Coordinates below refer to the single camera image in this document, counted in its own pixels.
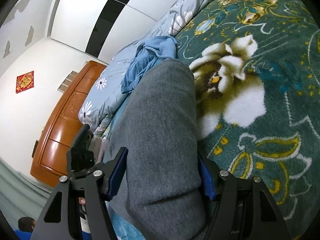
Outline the striped sleeve forearm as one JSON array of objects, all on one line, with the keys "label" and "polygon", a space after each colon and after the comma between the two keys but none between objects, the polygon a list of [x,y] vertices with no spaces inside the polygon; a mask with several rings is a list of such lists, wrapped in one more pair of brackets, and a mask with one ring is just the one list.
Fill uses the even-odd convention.
[{"label": "striped sleeve forearm", "polygon": [[91,240],[92,236],[91,236],[87,213],[84,205],[79,204],[79,213],[80,213],[82,237],[84,240]]}]

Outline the left hand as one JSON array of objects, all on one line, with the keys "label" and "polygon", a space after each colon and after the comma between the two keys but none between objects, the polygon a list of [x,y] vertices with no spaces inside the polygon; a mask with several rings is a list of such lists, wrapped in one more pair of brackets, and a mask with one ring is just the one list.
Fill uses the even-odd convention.
[{"label": "left hand", "polygon": [[78,200],[79,200],[79,204],[81,204],[81,205],[85,205],[86,204],[85,198],[79,197]]}]

